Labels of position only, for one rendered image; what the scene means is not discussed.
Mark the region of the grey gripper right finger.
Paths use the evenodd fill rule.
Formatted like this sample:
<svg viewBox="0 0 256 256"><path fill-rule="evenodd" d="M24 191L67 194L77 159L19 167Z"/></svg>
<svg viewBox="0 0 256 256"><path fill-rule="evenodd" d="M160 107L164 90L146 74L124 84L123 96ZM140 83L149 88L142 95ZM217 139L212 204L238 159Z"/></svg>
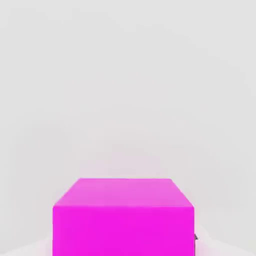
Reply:
<svg viewBox="0 0 256 256"><path fill-rule="evenodd" d="M248 256L248 252L233 245L210 238L208 235L195 235L195 256Z"/></svg>

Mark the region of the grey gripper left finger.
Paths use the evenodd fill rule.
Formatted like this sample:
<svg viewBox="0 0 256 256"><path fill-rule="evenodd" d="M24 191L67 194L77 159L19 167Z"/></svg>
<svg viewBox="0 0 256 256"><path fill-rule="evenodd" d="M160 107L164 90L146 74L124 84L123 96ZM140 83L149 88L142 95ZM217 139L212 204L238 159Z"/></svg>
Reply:
<svg viewBox="0 0 256 256"><path fill-rule="evenodd" d="M7 253L7 256L53 256L53 242L51 238L25 245Z"/></svg>

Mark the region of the small magenta cube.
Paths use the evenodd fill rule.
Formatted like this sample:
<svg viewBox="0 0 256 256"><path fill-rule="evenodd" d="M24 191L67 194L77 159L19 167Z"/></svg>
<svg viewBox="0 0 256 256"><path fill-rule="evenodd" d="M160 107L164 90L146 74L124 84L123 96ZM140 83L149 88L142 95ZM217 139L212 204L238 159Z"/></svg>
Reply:
<svg viewBox="0 0 256 256"><path fill-rule="evenodd" d="M195 256L195 210L168 178L81 178L52 209L52 256Z"/></svg>

